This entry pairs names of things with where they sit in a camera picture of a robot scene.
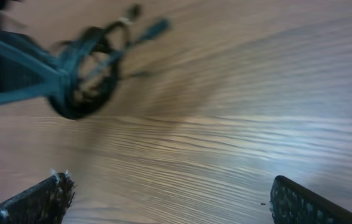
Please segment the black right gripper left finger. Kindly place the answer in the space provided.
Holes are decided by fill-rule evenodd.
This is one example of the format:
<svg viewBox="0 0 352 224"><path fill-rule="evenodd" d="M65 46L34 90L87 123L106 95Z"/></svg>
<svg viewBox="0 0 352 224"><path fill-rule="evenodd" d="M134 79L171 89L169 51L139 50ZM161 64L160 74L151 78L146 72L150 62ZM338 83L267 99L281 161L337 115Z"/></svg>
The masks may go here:
<svg viewBox="0 0 352 224"><path fill-rule="evenodd" d="M60 224L75 196L69 172L52 175L0 203L0 224Z"/></svg>

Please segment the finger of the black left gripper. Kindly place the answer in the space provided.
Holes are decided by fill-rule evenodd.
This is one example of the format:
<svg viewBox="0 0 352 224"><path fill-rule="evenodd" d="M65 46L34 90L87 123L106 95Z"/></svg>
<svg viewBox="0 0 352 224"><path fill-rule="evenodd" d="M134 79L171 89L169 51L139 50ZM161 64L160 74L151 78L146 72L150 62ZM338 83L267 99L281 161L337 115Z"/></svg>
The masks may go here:
<svg viewBox="0 0 352 224"><path fill-rule="evenodd" d="M56 108L67 98L67 50L57 55L24 34L0 31L0 105L46 97Z"/></svg>

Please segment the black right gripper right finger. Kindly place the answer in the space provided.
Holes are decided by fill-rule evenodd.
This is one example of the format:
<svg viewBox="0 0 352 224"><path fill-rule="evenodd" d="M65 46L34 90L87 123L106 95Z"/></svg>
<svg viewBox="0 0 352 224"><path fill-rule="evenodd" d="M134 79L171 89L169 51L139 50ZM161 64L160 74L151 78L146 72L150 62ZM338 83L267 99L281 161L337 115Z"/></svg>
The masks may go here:
<svg viewBox="0 0 352 224"><path fill-rule="evenodd" d="M352 212L278 175L269 201L275 224L352 224Z"/></svg>

